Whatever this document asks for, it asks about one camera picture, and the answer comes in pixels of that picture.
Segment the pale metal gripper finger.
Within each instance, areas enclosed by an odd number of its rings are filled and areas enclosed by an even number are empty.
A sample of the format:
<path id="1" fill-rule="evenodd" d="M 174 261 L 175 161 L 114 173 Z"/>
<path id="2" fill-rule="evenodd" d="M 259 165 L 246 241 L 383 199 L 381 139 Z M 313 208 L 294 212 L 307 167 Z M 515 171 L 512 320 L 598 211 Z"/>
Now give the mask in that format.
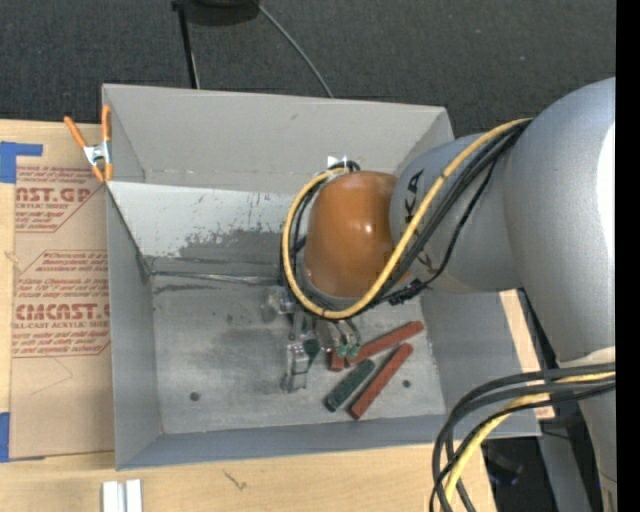
<path id="1" fill-rule="evenodd" d="M 310 356 L 303 342 L 294 342 L 287 347 L 285 373 L 280 387 L 285 393 L 305 389 L 310 366 Z"/>
<path id="2" fill-rule="evenodd" d="M 269 286 L 265 289 L 261 303 L 261 318 L 265 323 L 273 322 L 278 316 L 291 314 L 296 304 L 289 291 L 283 286 Z"/>

